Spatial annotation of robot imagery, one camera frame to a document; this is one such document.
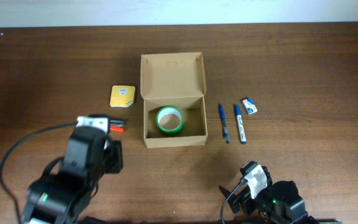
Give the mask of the green tape roll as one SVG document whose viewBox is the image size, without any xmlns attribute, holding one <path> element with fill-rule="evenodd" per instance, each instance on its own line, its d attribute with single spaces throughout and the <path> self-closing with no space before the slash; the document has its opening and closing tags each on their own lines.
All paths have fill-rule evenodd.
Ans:
<svg viewBox="0 0 358 224">
<path fill-rule="evenodd" d="M 157 127 L 164 134 L 178 134 L 183 128 L 183 114 L 174 106 L 161 108 L 156 115 Z"/>
</svg>

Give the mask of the cardboard box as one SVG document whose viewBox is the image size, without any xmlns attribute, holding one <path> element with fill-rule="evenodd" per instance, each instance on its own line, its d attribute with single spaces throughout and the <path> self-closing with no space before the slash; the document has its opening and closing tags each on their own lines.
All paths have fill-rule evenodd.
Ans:
<svg viewBox="0 0 358 224">
<path fill-rule="evenodd" d="M 147 148 L 206 144 L 206 76 L 201 52 L 142 55 L 140 94 Z M 183 114 L 183 128 L 178 134 L 164 134 L 157 127 L 157 112 L 165 106 L 177 107 Z"/>
</svg>

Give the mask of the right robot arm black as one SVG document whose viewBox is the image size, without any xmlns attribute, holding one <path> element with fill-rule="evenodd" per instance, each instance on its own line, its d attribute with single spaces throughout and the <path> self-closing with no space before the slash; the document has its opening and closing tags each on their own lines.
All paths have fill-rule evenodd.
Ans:
<svg viewBox="0 0 358 224">
<path fill-rule="evenodd" d="M 220 186 L 225 201 L 221 207 L 220 219 L 224 223 L 224 209 L 228 205 L 232 213 L 243 212 L 250 215 L 257 212 L 270 223 L 279 224 L 315 224 L 318 221 L 306 211 L 305 201 L 298 193 L 294 181 L 279 181 L 269 183 L 261 190 L 256 198 L 251 198 L 250 187 L 244 187 L 238 194 Z"/>
</svg>

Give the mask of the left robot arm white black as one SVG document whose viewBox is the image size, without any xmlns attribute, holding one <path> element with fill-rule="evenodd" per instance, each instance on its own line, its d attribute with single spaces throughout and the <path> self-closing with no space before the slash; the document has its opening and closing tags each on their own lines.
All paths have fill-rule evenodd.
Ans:
<svg viewBox="0 0 358 224">
<path fill-rule="evenodd" d="M 24 223 L 78 223 L 81 212 L 90 204 L 105 174 L 118 174 L 123 168 L 122 143 L 108 141 L 101 162 L 86 168 L 81 176 L 50 171 L 59 157 L 44 169 L 40 179 L 27 190 L 27 202 L 22 212 Z"/>
</svg>

